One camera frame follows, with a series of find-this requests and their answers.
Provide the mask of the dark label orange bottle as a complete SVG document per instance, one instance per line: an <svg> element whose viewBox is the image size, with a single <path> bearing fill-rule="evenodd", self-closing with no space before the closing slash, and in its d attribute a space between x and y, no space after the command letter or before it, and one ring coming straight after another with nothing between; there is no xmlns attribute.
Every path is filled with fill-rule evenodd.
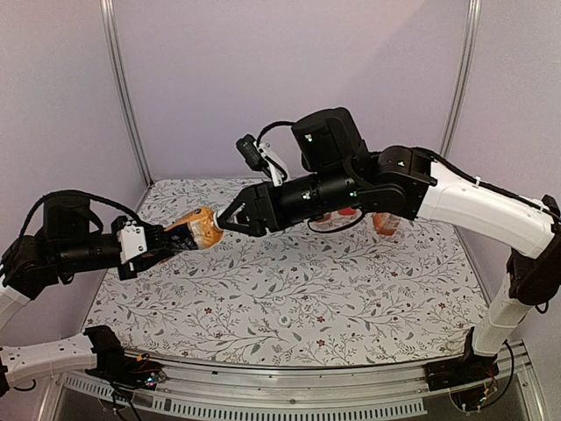
<svg viewBox="0 0 561 421"><path fill-rule="evenodd" d="M169 259L179 253L202 251L216 246L224 231L217 225L216 213L207 207L190 211L163 230L154 251Z"/></svg>

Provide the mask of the orange tea bottle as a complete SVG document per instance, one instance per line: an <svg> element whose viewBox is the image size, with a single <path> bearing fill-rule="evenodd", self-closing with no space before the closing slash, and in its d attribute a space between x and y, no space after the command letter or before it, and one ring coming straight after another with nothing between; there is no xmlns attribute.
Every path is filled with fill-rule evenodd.
<svg viewBox="0 0 561 421"><path fill-rule="evenodd" d="M351 216L356 215L357 211L353 208L345 208L345 209L339 210L337 213L341 216L351 217Z"/></svg>
<svg viewBox="0 0 561 421"><path fill-rule="evenodd" d="M381 236L392 237L396 233L400 222L401 218L391 213L373 214L374 229Z"/></svg>
<svg viewBox="0 0 561 421"><path fill-rule="evenodd" d="M312 229L317 231L328 231L332 229L334 227L332 213L324 213L321 217L312 221L310 226Z"/></svg>

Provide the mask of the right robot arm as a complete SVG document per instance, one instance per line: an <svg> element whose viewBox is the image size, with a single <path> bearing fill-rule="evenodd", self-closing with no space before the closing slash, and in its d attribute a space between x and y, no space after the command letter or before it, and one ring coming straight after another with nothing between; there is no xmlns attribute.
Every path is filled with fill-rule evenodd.
<svg viewBox="0 0 561 421"><path fill-rule="evenodd" d="M511 248L508 273L487 314L453 364L460 382L486 370L531 308L557 293L560 210L545 196L528 199L469 176L428 149L368 150L343 107L291 124L307 174L282 184L242 189L217 217L219 227L253 237L279 232L325 213L354 208L463 227Z"/></svg>

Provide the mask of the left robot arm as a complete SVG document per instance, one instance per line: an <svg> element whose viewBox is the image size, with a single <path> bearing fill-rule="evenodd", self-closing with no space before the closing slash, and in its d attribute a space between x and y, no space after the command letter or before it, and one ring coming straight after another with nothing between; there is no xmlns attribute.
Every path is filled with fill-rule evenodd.
<svg viewBox="0 0 561 421"><path fill-rule="evenodd" d="M1 323L59 283L79 273L115 268L122 280L172 257L160 225L148 224L128 207L79 190L41 197L43 225L33 234L22 229L1 257ZM115 387L154 389L164 381L162 366L143 354L125 354L107 325L89 327L66 339L1 349L1 391L39 377L83 370Z"/></svg>

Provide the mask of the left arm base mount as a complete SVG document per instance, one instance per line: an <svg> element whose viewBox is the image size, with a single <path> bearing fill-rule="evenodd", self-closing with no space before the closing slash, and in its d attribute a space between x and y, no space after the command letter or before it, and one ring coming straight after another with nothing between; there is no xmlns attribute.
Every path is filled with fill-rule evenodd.
<svg viewBox="0 0 561 421"><path fill-rule="evenodd" d="M107 325L92 326L83 332L91 342L96 357L93 368L85 373L128 389L155 390L167 376L163 366L148 353L127 356L116 334Z"/></svg>

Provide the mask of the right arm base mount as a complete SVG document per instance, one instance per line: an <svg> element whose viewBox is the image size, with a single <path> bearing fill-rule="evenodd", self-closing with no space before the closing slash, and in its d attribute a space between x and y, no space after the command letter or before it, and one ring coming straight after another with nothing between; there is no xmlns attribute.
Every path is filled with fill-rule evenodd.
<svg viewBox="0 0 561 421"><path fill-rule="evenodd" d="M423 366L429 391L459 388L451 392L453 405L463 412L478 411L490 396L499 373L497 355L480 356L472 347L472 327L465 337L463 353L454 358L433 361Z"/></svg>

